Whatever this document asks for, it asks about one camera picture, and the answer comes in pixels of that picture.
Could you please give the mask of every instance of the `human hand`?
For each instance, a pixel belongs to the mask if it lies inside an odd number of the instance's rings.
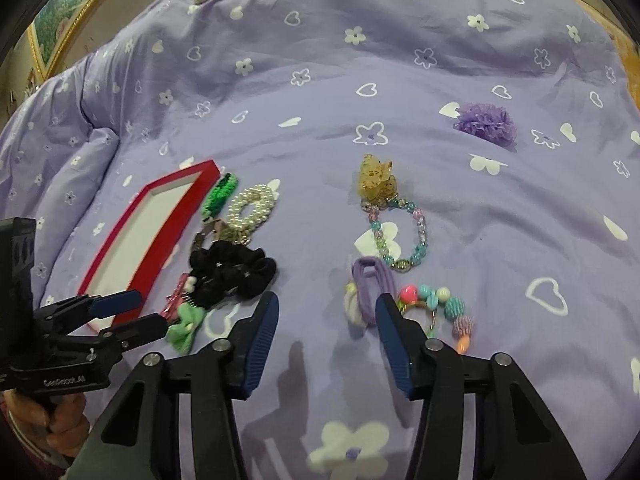
[[[43,448],[46,444],[62,455],[78,455],[89,435],[89,421],[83,415],[86,406],[84,394],[62,396],[62,402],[53,414],[16,390],[7,390],[4,400],[18,429],[36,446]],[[49,428],[51,433],[43,437],[44,432],[40,428]]]

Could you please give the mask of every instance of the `gold frame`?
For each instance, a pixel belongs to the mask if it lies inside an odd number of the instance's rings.
[[[56,69],[58,68],[58,63],[63,55],[66,53],[66,49],[69,46],[70,40],[72,36],[80,29],[82,23],[85,19],[87,19],[93,10],[94,4],[97,3],[98,0],[86,0],[80,11],[76,14],[73,22],[69,25],[66,30],[65,35],[62,40],[58,43],[57,48],[52,54],[51,62],[49,63],[49,68],[47,69],[43,62],[42,58],[39,56],[38,51],[39,48],[36,46],[36,35],[34,31],[33,22],[27,28],[27,35],[29,37],[29,45],[31,47],[31,57],[33,57],[33,62],[38,71],[38,75],[42,79],[42,81],[46,81],[50,77],[52,77],[56,73]]]

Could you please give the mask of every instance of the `screw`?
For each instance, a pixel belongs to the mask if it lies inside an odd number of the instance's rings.
[[[508,354],[503,354],[502,352],[496,354],[494,356],[494,359],[495,362],[497,362],[500,366],[509,366],[511,363],[513,363],[513,359],[511,359],[511,356]]]
[[[431,350],[433,352],[437,352],[438,350],[442,350],[443,346],[444,346],[444,343],[442,341],[440,341],[439,339],[436,339],[436,338],[427,339],[427,341],[424,342],[424,347],[427,350]]]
[[[145,366],[156,366],[160,362],[160,354],[147,354],[145,355],[145,358],[142,359],[142,362],[145,364]]]
[[[211,345],[216,352],[226,352],[231,348],[231,341],[221,338],[216,339]]]

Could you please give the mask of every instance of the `framed picture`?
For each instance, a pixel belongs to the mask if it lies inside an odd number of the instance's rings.
[[[31,53],[42,80],[51,77],[69,40],[97,0],[49,0],[27,29]]]
[[[140,190],[104,241],[78,294],[108,296],[135,289],[142,295],[142,304],[117,316],[94,319],[89,323],[92,329],[100,332],[138,317],[182,231],[219,177],[216,164],[207,160]]]

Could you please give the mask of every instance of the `purple flower hair clip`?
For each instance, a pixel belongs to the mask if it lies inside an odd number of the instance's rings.
[[[509,146],[517,129],[504,108],[489,104],[468,104],[460,107],[460,117],[453,127],[498,146]]]

